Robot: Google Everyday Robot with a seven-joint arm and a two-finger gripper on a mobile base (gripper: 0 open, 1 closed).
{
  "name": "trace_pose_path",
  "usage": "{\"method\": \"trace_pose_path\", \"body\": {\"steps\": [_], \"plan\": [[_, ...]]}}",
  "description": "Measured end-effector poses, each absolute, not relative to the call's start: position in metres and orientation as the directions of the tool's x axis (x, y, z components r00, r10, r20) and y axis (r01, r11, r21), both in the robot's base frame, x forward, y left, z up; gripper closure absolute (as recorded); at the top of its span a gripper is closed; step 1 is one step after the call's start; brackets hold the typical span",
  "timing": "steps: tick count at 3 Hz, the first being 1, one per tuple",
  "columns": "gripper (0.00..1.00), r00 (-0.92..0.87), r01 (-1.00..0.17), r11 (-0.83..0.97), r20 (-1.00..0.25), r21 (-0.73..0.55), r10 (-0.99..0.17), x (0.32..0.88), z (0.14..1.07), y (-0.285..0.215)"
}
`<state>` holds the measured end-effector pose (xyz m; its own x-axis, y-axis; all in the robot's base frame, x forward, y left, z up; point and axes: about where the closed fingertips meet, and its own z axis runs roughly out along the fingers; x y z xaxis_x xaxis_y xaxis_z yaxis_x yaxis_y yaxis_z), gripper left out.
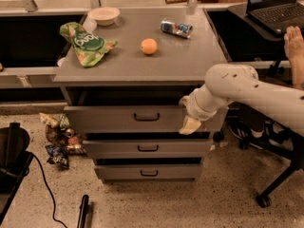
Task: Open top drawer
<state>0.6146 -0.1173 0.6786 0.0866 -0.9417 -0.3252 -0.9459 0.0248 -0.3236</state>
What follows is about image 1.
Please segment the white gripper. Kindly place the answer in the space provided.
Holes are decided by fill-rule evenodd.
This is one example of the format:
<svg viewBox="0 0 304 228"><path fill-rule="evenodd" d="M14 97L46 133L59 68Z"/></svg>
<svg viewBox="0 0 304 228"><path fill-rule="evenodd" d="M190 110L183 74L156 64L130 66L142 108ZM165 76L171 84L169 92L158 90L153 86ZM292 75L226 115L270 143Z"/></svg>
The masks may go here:
<svg viewBox="0 0 304 228"><path fill-rule="evenodd" d="M216 114L216 111L208 112L199 106L196 96L197 91L194 90L189 96L183 96L179 100L179 105L186 106L188 115L184 118L182 128L180 129L182 135L194 133L200 128L201 122L211 119Z"/></svg>

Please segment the person's hand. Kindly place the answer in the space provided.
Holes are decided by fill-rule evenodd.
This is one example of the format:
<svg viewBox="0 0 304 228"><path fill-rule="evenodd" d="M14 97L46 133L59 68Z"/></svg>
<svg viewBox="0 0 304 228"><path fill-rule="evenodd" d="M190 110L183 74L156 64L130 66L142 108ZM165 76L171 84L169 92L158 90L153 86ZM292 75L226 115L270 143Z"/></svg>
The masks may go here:
<svg viewBox="0 0 304 228"><path fill-rule="evenodd" d="M285 54L290 61L304 56L304 38L299 27L287 27L284 42Z"/></svg>

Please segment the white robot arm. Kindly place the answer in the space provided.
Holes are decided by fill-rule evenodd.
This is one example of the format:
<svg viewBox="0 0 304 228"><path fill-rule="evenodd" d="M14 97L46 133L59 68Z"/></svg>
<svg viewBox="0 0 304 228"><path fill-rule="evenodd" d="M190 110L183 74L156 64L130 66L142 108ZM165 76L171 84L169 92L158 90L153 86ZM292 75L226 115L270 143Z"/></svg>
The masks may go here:
<svg viewBox="0 0 304 228"><path fill-rule="evenodd" d="M252 66L217 64L207 70L203 86L180 99L186 109L180 133L194 133L220 108L238 102L304 136L303 97L302 90L261 82Z"/></svg>

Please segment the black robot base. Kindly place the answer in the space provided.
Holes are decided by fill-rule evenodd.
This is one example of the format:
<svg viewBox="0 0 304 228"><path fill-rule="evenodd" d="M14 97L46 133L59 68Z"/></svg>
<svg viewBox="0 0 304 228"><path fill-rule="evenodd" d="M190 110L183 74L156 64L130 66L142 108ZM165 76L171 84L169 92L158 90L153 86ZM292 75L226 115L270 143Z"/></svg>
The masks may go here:
<svg viewBox="0 0 304 228"><path fill-rule="evenodd" d="M29 133L19 123L0 129L0 224L27 174Z"/></svg>

